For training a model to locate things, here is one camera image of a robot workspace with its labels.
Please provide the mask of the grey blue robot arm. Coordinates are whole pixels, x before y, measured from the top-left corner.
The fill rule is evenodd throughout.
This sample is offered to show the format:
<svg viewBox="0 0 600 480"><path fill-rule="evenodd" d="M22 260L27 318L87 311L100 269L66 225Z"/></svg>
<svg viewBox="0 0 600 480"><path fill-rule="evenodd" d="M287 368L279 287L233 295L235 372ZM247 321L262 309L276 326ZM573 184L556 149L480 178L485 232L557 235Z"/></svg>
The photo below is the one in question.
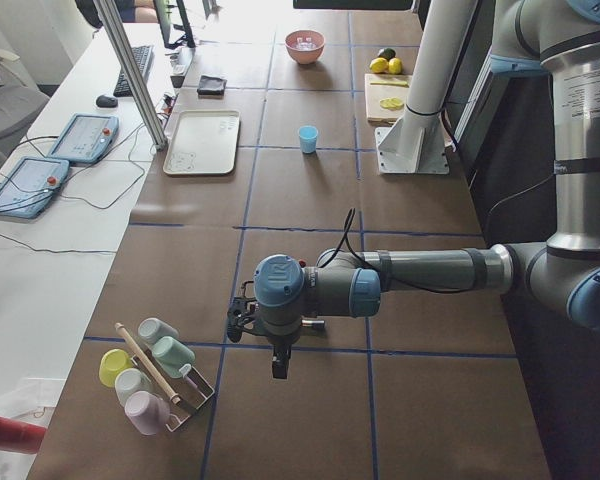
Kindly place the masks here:
<svg viewBox="0 0 600 480"><path fill-rule="evenodd" d="M240 328L273 347L272 374L288 372L304 324L321 316L370 317L384 292L522 289L572 322L600 332L600 1L499 1L489 66L494 74L552 78L555 233L543 243L487 250L353 252L316 265L277 254L255 269L255 304Z"/></svg>

